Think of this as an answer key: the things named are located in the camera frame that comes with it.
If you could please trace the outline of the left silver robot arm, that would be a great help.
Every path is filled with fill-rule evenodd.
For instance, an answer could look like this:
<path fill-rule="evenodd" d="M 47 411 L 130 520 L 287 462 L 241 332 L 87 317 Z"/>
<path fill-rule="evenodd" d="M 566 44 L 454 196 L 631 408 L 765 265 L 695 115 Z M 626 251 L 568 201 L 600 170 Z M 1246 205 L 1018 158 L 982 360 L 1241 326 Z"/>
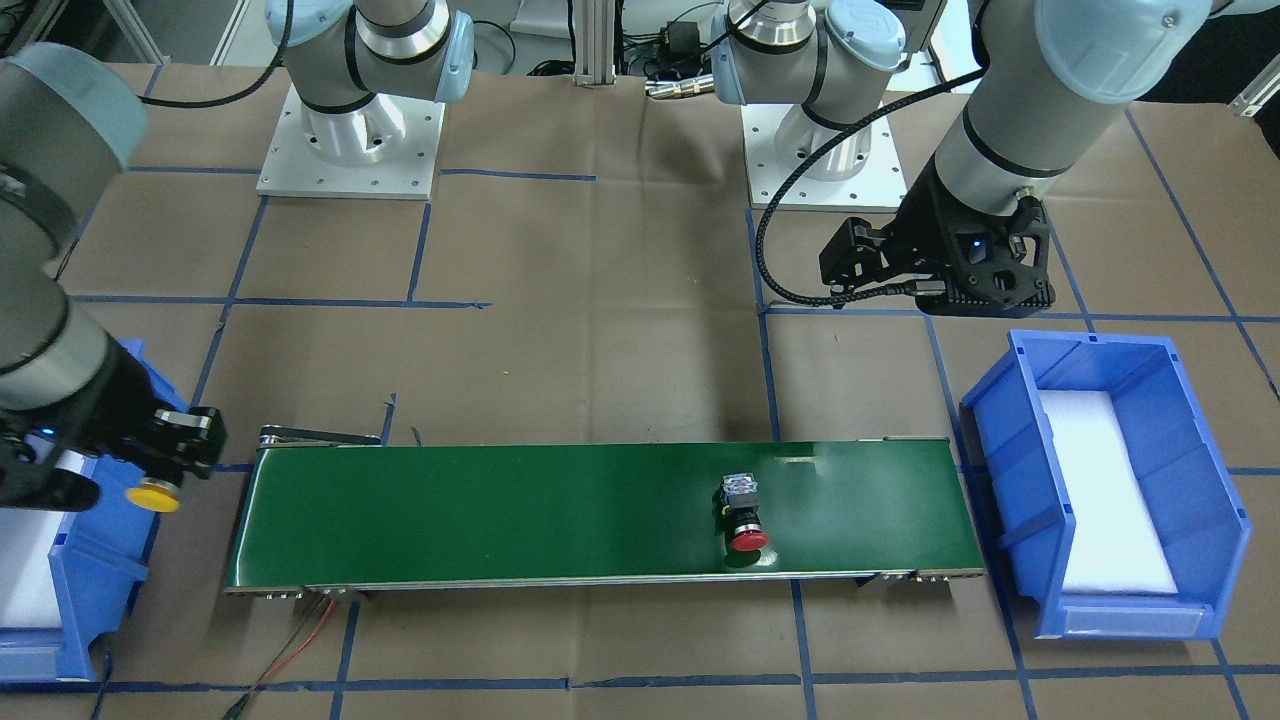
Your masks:
<path fill-rule="evenodd" d="M 878 1 L 727 1 L 710 47 L 722 102 L 783 104 L 799 155 L 754 242 L 765 284 L 791 304 L 841 307 L 911 295 L 931 315 L 1021 318 L 1053 305 L 1043 196 L 1126 106 L 1151 91 L 1203 24 L 1272 1 L 983 1 L 972 12 L 978 69 L 883 104 L 908 50 Z M 975 90 L 895 218 L 852 217 L 819 256 L 831 292 L 785 288 L 765 263 L 781 199 L 873 123 L 961 85 Z"/>

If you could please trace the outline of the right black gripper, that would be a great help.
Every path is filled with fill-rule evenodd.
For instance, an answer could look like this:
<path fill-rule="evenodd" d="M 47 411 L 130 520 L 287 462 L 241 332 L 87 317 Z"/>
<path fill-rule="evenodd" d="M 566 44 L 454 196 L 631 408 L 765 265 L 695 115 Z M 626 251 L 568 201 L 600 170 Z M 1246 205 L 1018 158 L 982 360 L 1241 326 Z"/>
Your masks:
<path fill-rule="evenodd" d="M 227 442 L 218 407 L 165 409 L 146 366 L 118 341 L 90 383 L 58 404 L 3 411 L 1 505 L 5 509 L 84 511 L 101 491 L 87 477 L 58 468 L 67 452 L 108 455 L 146 477 L 183 483 L 209 479 Z"/>

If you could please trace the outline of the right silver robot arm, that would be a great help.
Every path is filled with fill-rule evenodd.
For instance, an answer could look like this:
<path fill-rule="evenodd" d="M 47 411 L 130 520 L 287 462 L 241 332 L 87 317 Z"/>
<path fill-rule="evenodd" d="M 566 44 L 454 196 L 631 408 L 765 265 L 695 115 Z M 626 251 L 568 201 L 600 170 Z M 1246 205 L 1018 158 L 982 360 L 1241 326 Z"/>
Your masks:
<path fill-rule="evenodd" d="M 268 23 L 319 152 L 381 160 L 403 136 L 390 100 L 458 102 L 474 72 L 474 23 L 444 1 L 274 1 Z M 237 102 L 136 94 L 78 49 L 38 42 L 3 59 L 3 506 L 82 512 L 100 500 L 61 468 L 72 451 L 143 477 L 127 498 L 174 511 L 227 441 L 215 407 L 165 400 L 147 368 L 68 297 L 45 266 L 73 241 L 148 129 L 147 108 Z"/>

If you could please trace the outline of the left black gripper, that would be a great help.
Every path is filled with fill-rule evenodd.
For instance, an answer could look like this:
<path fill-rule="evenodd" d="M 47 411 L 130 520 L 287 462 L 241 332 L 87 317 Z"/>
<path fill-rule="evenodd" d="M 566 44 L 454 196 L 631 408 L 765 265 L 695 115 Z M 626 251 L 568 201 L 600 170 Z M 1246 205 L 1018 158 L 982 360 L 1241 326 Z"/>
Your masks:
<path fill-rule="evenodd" d="M 1010 215 L 969 208 L 943 186 L 928 161 L 908 191 L 896 218 L 877 229 L 847 218 L 819 252 L 820 282 L 854 291 L 913 274 L 904 291 L 943 293 L 916 306 L 943 316 L 1029 316 L 1053 306 L 1048 274 L 1050 224 L 1042 201 L 1029 195 Z"/>

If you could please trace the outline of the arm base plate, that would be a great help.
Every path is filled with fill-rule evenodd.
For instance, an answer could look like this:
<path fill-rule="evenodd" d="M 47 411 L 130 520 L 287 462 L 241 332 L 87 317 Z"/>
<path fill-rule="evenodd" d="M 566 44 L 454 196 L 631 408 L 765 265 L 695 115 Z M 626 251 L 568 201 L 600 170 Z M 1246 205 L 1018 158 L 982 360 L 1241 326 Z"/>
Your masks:
<path fill-rule="evenodd" d="M 741 111 L 751 206 L 778 187 L 836 132 L 799 105 L 754 104 Z M 908 192 L 890 123 L 882 118 L 818 159 L 780 202 L 808 211 L 893 213 Z"/>
<path fill-rule="evenodd" d="M 326 114 L 291 88 L 256 190 L 274 197 L 428 201 L 445 109 L 379 94 L 355 111 Z"/>

